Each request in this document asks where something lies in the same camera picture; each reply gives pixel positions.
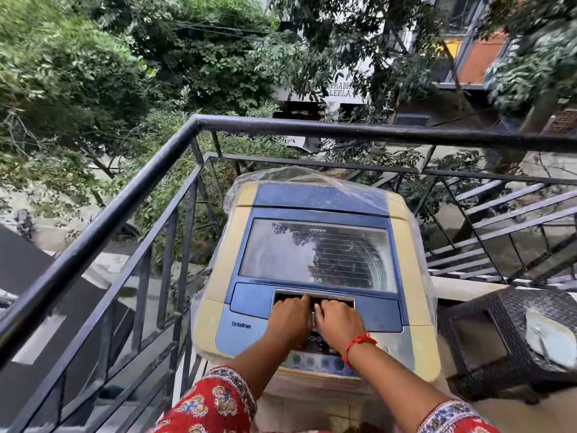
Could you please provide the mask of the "tree with thick trunk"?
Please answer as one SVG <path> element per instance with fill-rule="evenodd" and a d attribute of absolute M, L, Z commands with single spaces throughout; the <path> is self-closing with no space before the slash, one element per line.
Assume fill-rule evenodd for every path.
<path fill-rule="evenodd" d="M 363 101 L 351 120 L 384 124 L 399 106 L 443 97 L 433 71 L 444 60 L 457 115 L 480 129 L 458 73 L 464 56 L 453 56 L 447 42 L 453 1 L 441 7 L 431 0 L 270 0 L 298 35 L 286 60 L 286 88 L 324 100 L 343 79 Z M 485 74 L 488 102 L 501 114 L 525 115 L 519 132 L 539 133 L 559 100 L 577 96 L 577 0 L 480 0 L 478 7 L 478 24 L 463 44 L 497 32 L 517 39 L 517 48 Z"/>

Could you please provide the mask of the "white plastic bag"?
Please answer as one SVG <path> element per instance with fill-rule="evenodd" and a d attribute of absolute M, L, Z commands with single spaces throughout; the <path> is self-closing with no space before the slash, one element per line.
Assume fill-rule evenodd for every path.
<path fill-rule="evenodd" d="M 569 370 L 577 370 L 577 335 L 570 327 L 536 310 L 525 313 L 525 340 L 530 349 Z"/>

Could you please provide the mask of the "black metal balcony railing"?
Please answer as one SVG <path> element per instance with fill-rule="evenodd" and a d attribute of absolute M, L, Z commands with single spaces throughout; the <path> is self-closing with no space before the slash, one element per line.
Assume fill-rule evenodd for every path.
<path fill-rule="evenodd" d="M 570 136 L 195 115 L 56 259 L 0 231 L 0 433 L 144 433 L 262 336 L 225 303 L 253 182 L 386 192 L 408 326 L 370 332 L 429 381 L 438 306 L 577 300 L 577 178 L 427 168 L 437 146 L 577 159 Z"/>

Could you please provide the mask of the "orange and grey building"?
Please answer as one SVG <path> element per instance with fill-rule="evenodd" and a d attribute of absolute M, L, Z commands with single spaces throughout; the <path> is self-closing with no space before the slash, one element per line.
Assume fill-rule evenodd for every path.
<path fill-rule="evenodd" d="M 440 15 L 442 38 L 464 89 L 481 89 L 488 68 L 502 58 L 513 39 L 498 30 L 481 37 L 481 25 L 492 0 L 423 0 Z"/>

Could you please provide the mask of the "person's right hand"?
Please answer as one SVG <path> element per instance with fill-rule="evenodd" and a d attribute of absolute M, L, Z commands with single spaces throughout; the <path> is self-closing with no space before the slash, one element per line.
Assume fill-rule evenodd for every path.
<path fill-rule="evenodd" d="M 364 322 L 358 316 L 317 317 L 314 314 L 315 326 L 318 333 L 328 345 L 337 351 L 342 358 L 348 357 L 349 350 L 358 344 L 377 342 L 365 330 Z"/>

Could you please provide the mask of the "blue washing machine lid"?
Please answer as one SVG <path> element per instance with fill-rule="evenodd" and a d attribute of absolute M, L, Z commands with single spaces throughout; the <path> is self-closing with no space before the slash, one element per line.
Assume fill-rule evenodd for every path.
<path fill-rule="evenodd" d="M 268 319 L 275 298 L 308 292 L 354 301 L 368 331 L 401 333 L 408 326 L 385 191 L 252 185 L 256 195 L 225 300 L 230 311 Z"/>

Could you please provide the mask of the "green leafy tree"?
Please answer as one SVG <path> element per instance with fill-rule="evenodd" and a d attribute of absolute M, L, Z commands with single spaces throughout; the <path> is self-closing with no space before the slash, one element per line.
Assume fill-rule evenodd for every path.
<path fill-rule="evenodd" d="M 0 0 L 0 225 L 61 250 L 193 114 L 271 117 L 295 33 L 258 0 Z"/>

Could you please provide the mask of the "person's right forearm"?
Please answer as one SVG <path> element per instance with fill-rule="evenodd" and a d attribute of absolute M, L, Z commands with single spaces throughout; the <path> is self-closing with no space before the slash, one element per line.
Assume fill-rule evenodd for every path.
<path fill-rule="evenodd" d="M 342 357 L 389 407 L 403 433 L 417 433 L 435 408 L 450 398 L 370 342 L 349 342 Z"/>

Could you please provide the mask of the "white building with sign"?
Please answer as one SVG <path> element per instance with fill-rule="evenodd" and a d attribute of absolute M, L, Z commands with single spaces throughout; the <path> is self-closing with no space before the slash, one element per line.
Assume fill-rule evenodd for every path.
<path fill-rule="evenodd" d="M 438 23 L 427 0 L 270 0 L 297 35 L 291 92 L 322 117 L 387 124 L 431 96 Z"/>

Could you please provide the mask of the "person's left forearm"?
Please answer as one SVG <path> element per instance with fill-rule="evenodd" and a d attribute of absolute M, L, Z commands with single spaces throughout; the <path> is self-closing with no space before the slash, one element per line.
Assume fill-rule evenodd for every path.
<path fill-rule="evenodd" d="M 307 336 L 308 333 L 289 337 L 283 332 L 267 330 L 257 342 L 225 366 L 241 375 L 257 401 L 291 350 L 303 343 Z"/>

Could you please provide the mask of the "person's left hand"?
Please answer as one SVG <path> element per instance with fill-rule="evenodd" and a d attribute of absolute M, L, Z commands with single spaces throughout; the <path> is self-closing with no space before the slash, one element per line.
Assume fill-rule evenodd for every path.
<path fill-rule="evenodd" d="M 296 310 L 274 311 L 274 305 L 268 319 L 264 340 L 292 350 L 306 341 L 313 331 L 313 312 L 302 313 Z"/>

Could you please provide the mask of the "black wicker stool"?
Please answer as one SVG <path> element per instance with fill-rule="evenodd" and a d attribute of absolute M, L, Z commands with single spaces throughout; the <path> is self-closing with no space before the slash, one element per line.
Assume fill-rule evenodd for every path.
<path fill-rule="evenodd" d="M 524 336 L 529 309 L 577 335 L 577 300 L 563 290 L 508 287 L 438 306 L 437 329 L 454 364 L 447 379 L 451 391 L 467 402 L 503 399 L 535 405 L 577 387 L 577 370 L 555 364 L 528 346 Z"/>

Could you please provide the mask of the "red floral patterned garment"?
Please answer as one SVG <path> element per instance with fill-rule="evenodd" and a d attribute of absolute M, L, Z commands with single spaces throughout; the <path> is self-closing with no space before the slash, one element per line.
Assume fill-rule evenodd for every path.
<path fill-rule="evenodd" d="M 235 369 L 217 366 L 147 433 L 252 433 L 257 404 Z M 437 404 L 411 433 L 501 433 L 461 400 Z"/>

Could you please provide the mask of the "parked motorcycle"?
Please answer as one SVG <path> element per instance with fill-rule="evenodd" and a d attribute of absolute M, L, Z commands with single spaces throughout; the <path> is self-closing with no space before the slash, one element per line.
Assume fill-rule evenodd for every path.
<path fill-rule="evenodd" d="M 33 216 L 30 210 L 20 209 L 14 212 L 13 220 L 16 226 L 16 232 L 20 237 L 33 243 L 36 228 L 33 223 Z"/>

